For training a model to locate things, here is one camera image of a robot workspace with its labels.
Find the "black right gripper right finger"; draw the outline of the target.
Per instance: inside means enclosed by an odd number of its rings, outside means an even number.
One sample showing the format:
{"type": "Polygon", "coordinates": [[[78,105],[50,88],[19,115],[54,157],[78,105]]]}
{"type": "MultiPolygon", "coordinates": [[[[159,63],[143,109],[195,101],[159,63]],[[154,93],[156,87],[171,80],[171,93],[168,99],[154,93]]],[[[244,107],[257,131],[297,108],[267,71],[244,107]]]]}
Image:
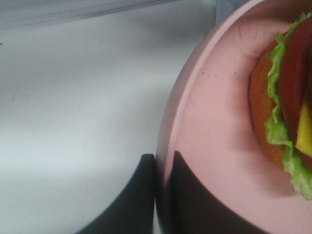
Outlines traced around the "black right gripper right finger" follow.
{"type": "Polygon", "coordinates": [[[171,215],[174,234],[258,233],[202,185],[178,151],[171,174],[171,215]]]}

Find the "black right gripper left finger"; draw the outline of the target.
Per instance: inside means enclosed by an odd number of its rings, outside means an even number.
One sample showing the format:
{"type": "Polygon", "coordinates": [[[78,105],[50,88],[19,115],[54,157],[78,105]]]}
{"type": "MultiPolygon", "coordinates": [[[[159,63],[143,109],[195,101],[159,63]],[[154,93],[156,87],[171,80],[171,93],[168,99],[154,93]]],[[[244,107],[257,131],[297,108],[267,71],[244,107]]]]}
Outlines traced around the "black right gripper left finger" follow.
{"type": "Polygon", "coordinates": [[[155,193],[155,157],[144,154],[128,184],[112,204],[78,233],[151,234],[155,193]]]}

